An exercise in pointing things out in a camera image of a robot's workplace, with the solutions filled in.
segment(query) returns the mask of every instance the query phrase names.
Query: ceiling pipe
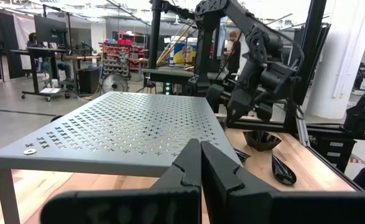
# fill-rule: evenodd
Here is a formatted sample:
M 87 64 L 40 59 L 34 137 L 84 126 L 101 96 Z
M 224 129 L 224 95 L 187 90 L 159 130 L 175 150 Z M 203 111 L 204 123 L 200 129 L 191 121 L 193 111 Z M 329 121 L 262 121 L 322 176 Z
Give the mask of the ceiling pipe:
M 78 15 L 78 14 L 75 14 L 75 13 L 73 13 L 73 12 L 68 12 L 68 11 L 66 11 L 65 9 L 61 9 L 61 8 L 58 8 L 58 7 L 49 6 L 49 5 L 47 5 L 47 4 L 43 4 L 43 3 L 41 3 L 41 2 L 37 2 L 37 1 L 34 1 L 34 0 L 28 0 L 28 1 L 29 1 L 29 2 L 31 2 L 31 3 L 34 3 L 34 4 L 38 4 L 39 6 L 42 6 L 42 7 L 43 7 L 43 10 L 44 10 L 44 12 L 45 12 L 45 14 L 47 13 L 47 12 L 46 12 L 46 10 L 45 10 L 45 8 L 46 8 L 46 7 L 48 7 L 48 8 L 50 8 L 50 9 L 53 9 L 53 10 L 56 10 L 56 11 L 59 11 L 59 12 L 69 13 L 69 15 L 71 15 L 71 16 L 75 16 L 75 17 L 80 18 L 80 19 L 85 19 L 85 20 L 90 21 L 90 22 L 96 22 L 96 21 L 93 21 L 93 20 L 91 20 L 91 19 L 89 19 L 89 18 L 85 18 L 85 17 L 83 17 L 83 16 L 80 16 L 80 15 Z
M 329 18 L 330 16 L 323 16 L 322 19 L 326 19 L 326 18 Z M 293 27 L 297 27 L 297 26 L 302 26 L 302 25 L 305 25 L 307 22 L 303 22 L 303 23 L 299 23 L 299 24 L 293 24 L 291 26 L 288 26 L 288 27 L 284 27 L 284 28 L 281 28 L 279 29 L 280 31 L 282 30 L 287 30 L 287 29 L 290 29 L 290 28 L 293 28 Z
M 292 14 L 292 13 L 289 13 L 289 14 L 287 14 L 287 15 L 285 15 L 285 16 L 282 16 L 282 17 L 280 17 L 280 18 L 278 18 L 278 19 L 273 20 L 272 22 L 268 22 L 266 25 L 268 26 L 268 25 L 273 24 L 273 23 L 275 23 L 275 22 L 277 22 L 277 21 L 281 21 L 282 19 L 285 19 L 285 18 L 287 18 L 287 17 L 289 17 L 289 16 L 291 16 L 291 15 L 293 15 L 293 14 Z
M 125 7 L 122 7 L 122 5 L 120 5 L 119 3 L 113 1 L 113 0 L 106 0 L 108 3 L 112 4 L 113 6 L 116 6 L 117 8 L 119 8 L 120 10 L 124 11 L 125 13 L 129 14 L 130 16 L 134 17 L 135 19 L 143 22 L 145 25 L 147 26 L 151 26 L 148 22 L 143 21 L 140 17 L 137 17 L 133 12 L 131 12 L 130 10 L 126 9 Z

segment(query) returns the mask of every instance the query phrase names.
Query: wooden tabletop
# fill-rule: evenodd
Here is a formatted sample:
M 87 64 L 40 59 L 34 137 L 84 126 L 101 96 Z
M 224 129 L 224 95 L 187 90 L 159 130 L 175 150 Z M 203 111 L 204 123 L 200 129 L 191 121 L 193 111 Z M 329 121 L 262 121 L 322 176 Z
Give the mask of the wooden tabletop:
M 243 130 L 226 130 L 226 135 L 232 146 L 251 156 L 243 166 L 250 173 L 279 190 L 354 191 L 351 186 L 290 134 L 271 134 L 281 139 L 282 142 L 271 151 L 259 152 L 246 144 Z M 286 186 L 274 179 L 271 168 L 272 154 L 294 171 L 297 182 L 293 186 Z
M 226 135 L 233 147 L 251 157 L 243 166 L 279 190 L 353 189 L 289 134 L 275 134 L 282 142 L 272 151 L 257 152 L 246 145 L 242 130 L 228 129 Z M 282 159 L 297 175 L 297 183 L 289 187 L 277 182 L 271 171 L 271 154 Z M 103 174 L 74 174 L 34 170 L 14 170 L 14 186 L 22 223 L 39 224 L 42 205 L 53 196 L 71 190 L 146 189 L 157 178 Z M 203 223 L 209 223 L 202 197 Z M 0 206 L 0 223 L 2 223 Z

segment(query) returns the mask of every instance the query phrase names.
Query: person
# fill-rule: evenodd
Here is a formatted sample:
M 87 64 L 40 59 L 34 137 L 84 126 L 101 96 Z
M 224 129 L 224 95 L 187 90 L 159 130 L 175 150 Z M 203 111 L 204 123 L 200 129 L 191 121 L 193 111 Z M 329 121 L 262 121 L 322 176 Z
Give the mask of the person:
M 39 44 L 37 42 L 37 36 L 34 32 L 29 34 L 29 40 L 27 41 L 26 45 L 27 45 L 27 47 L 44 47 L 43 44 Z M 59 70 L 65 71 L 66 80 L 71 81 L 72 76 L 71 76 L 71 72 L 70 72 L 70 65 L 67 65 L 66 63 L 63 63 L 63 62 L 57 62 L 57 67 Z M 49 66 L 48 61 L 43 60 L 43 62 L 41 63 L 41 69 L 48 71 L 49 68 L 50 68 L 50 66 Z
M 235 30 L 229 33 L 229 40 L 233 42 L 233 46 L 231 51 L 225 52 L 225 55 L 230 57 L 228 62 L 229 72 L 226 78 L 234 79 L 235 77 L 232 76 L 232 73 L 237 73 L 239 71 L 240 50 L 241 50 L 240 41 L 238 40 L 238 33 Z

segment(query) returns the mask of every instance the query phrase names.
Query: perforated metal table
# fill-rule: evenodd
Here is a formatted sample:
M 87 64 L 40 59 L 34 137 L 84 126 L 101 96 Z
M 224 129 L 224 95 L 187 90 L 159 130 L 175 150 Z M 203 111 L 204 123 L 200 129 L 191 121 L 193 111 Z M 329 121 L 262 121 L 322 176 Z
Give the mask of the perforated metal table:
M 4 221 L 19 223 L 11 169 L 159 177 L 191 138 L 240 164 L 205 98 L 109 92 L 0 149 Z

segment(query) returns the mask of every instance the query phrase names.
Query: wall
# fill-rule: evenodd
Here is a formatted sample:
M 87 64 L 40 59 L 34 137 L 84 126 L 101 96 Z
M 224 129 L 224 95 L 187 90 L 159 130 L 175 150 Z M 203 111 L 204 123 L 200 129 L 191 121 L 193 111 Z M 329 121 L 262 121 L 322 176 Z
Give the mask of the wall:
M 91 30 L 90 29 L 80 29 L 80 28 L 72 28 L 72 44 L 80 44 L 81 41 L 86 42 L 91 45 Z
M 58 15 L 49 14 L 47 16 L 47 18 L 55 19 L 55 20 L 67 23 L 66 17 L 60 17 Z M 70 16 L 70 27 L 71 28 L 89 29 L 90 24 L 91 24 L 90 21 L 87 21 L 85 19 L 80 19 L 80 18 L 75 17 L 75 16 Z
M 106 34 L 105 20 L 102 19 L 99 23 L 91 23 L 91 46 L 97 52 L 101 52 L 99 43 L 103 42 L 103 40 L 106 38 Z

